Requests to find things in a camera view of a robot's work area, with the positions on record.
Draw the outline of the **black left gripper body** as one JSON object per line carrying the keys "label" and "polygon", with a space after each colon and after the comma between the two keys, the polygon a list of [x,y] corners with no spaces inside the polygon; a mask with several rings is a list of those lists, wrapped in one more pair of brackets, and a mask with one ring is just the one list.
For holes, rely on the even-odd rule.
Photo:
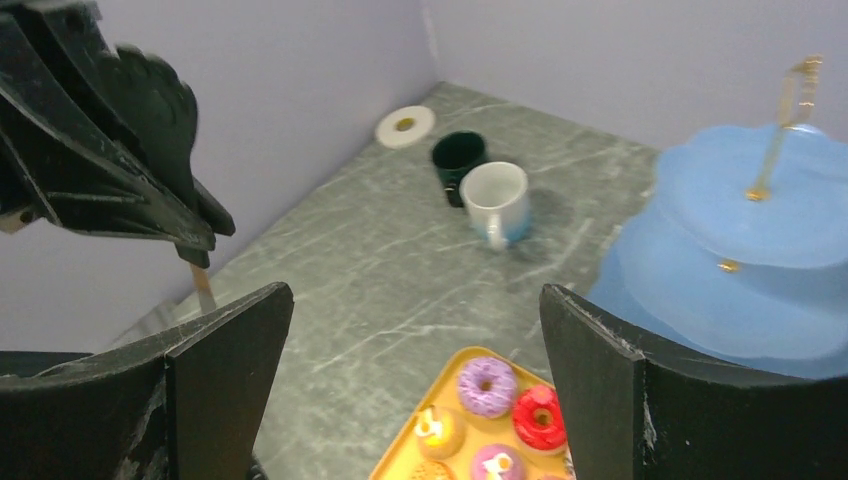
{"label": "black left gripper body", "polygon": [[63,23],[87,21],[13,6],[1,14],[1,143],[36,214],[81,234],[133,231],[133,156],[123,127],[71,61],[79,41]]}

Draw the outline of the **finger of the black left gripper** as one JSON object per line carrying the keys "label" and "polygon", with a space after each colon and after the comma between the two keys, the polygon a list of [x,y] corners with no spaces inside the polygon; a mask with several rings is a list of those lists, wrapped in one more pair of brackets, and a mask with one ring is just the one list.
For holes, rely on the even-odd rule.
{"label": "finger of the black left gripper", "polygon": [[191,170],[199,108],[162,58],[109,46],[92,13],[1,17],[1,216],[164,241],[201,269],[217,202]]}
{"label": "finger of the black left gripper", "polygon": [[137,157],[154,178],[214,233],[233,235],[231,214],[191,170],[199,123],[191,87],[161,57],[131,45],[101,54],[99,75],[107,101],[137,138]]}

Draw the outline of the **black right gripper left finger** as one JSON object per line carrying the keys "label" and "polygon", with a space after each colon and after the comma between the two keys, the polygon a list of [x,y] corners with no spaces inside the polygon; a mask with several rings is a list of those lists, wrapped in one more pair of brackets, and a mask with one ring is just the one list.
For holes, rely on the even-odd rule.
{"label": "black right gripper left finger", "polygon": [[5,479],[262,479],[253,448],[294,309],[275,282],[99,353],[1,355]]}

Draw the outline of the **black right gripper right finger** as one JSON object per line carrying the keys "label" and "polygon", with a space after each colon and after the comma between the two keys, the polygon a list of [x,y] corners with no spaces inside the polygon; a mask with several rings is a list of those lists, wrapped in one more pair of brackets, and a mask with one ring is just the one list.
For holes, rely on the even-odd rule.
{"label": "black right gripper right finger", "polygon": [[542,333],[580,479],[843,479],[847,381],[722,361],[545,285]]}

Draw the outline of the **red frosted donut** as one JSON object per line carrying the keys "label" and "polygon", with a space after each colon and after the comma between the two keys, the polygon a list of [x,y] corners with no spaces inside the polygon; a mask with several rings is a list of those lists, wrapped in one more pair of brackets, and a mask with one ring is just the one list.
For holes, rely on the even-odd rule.
{"label": "red frosted donut", "polygon": [[550,386],[534,385],[517,397],[512,425],[519,443],[535,454],[558,455],[567,446],[558,396]]}

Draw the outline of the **white and blue mug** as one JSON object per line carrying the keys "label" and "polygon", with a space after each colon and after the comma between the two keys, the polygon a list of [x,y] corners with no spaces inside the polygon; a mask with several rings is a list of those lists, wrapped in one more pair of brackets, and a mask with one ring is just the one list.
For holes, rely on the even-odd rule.
{"label": "white and blue mug", "polygon": [[531,226],[529,179],[518,165],[488,162],[472,169],[459,193],[471,227],[496,251],[521,240]]}

